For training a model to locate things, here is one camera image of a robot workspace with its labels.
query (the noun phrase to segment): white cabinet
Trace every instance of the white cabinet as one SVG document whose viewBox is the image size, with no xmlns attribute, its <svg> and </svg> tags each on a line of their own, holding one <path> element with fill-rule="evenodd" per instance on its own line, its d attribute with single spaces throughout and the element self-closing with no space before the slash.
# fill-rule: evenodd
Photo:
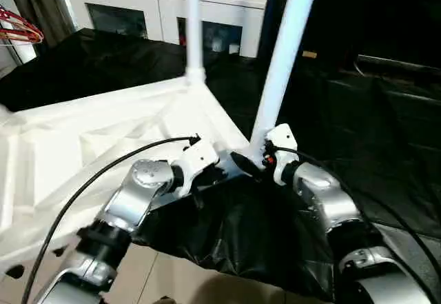
<svg viewBox="0 0 441 304">
<path fill-rule="evenodd" d="M 204 47 L 255 57 L 267 0 L 201 0 Z M 78 29 L 185 45 L 186 0 L 70 0 Z"/>
<path fill-rule="evenodd" d="M 70 0 L 78 29 L 163 40 L 158 0 Z"/>
<path fill-rule="evenodd" d="M 185 44 L 186 0 L 159 0 L 165 42 Z M 255 57 L 264 10 L 201 2 L 203 45 L 215 51 L 239 51 Z"/>
</svg>

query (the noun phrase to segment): curtain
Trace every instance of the curtain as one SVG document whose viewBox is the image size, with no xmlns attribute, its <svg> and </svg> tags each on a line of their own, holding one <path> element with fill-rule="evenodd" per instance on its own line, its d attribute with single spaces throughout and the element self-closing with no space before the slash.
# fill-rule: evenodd
<svg viewBox="0 0 441 304">
<path fill-rule="evenodd" d="M 31 21 L 44 34 L 45 40 L 35 45 L 41 54 L 74 32 L 65 0 L 15 0 L 21 16 Z"/>
</svg>

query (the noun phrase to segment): white pole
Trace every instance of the white pole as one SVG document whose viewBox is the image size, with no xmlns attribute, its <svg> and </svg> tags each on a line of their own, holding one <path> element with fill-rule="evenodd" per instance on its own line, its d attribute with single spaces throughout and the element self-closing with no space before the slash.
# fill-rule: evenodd
<svg viewBox="0 0 441 304">
<path fill-rule="evenodd" d="M 205 70 L 202 60 L 202 22 L 199 0 L 187 0 L 187 69 L 189 83 L 204 83 Z"/>
<path fill-rule="evenodd" d="M 276 124 L 312 2 L 313 0 L 287 1 L 254 123 L 251 146 L 262 146 L 266 133 Z"/>
</svg>

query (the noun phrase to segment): white plastic part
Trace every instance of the white plastic part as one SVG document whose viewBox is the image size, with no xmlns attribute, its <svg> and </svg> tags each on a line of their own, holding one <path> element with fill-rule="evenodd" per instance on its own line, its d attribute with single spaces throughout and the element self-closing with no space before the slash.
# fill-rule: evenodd
<svg viewBox="0 0 441 304">
<path fill-rule="evenodd" d="M 313 0 L 288 0 L 254 123 L 251 145 L 258 151 L 282 105 Z"/>
<path fill-rule="evenodd" d="M 216 155 L 248 145 L 205 85 L 185 77 L 25 110 L 0 123 L 0 273 L 38 252 L 61 207 L 115 158 L 157 140 L 196 133 Z M 105 173 L 63 218 L 50 249 L 91 223 L 137 159 L 175 161 L 187 141 L 140 153 Z M 229 176 L 228 159 L 218 164 Z"/>
<path fill-rule="evenodd" d="M 202 21 L 199 0 L 187 0 L 187 69 L 186 77 L 190 84 L 205 83 L 205 70 L 202 60 Z"/>
<path fill-rule="evenodd" d="M 206 167 L 218 161 L 219 156 L 215 149 L 209 142 L 204 140 L 186 149 L 182 156 L 172 164 L 179 166 L 184 175 L 184 184 L 182 188 L 177 191 L 178 198 L 181 199 L 187 196 L 192 188 L 193 180 L 202 173 Z"/>
<path fill-rule="evenodd" d="M 292 134 L 291 128 L 288 124 L 283 123 L 273 130 L 270 130 L 267 134 L 266 139 L 271 141 L 276 147 L 289 148 L 297 150 L 297 142 Z M 292 163 L 293 161 L 298 161 L 297 154 L 293 154 L 288 151 L 276 151 L 276 169 L 274 170 L 274 182 L 278 185 L 286 185 L 282 181 L 282 173 L 286 165 Z"/>
</svg>

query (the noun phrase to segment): black cloth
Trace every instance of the black cloth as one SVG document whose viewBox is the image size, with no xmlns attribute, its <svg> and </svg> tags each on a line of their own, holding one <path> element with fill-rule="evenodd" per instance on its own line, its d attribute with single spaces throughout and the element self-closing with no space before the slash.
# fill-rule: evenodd
<svg viewBox="0 0 441 304">
<path fill-rule="evenodd" d="M 210 90 L 249 136 L 265 64 L 210 52 L 204 62 Z M 178 45 L 82 30 L 3 78 L 0 103 L 24 110 L 171 79 L 184 70 L 185 49 Z M 393 206 L 419 233 L 441 239 L 441 95 L 436 86 L 335 74 L 300 61 L 278 121 L 290 124 L 302 151 L 339 173 L 372 221 L 400 227 L 363 192 Z M 189 197 L 153 212 L 137 241 L 204 268 L 333 299 L 331 250 L 305 222 L 291 190 L 240 177 L 202 195 L 202 210 Z M 410 255 L 414 259 L 421 253 L 415 249 Z M 423 260 L 419 256 L 417 265 Z M 431 275 L 422 274 L 439 289 Z"/>
</svg>

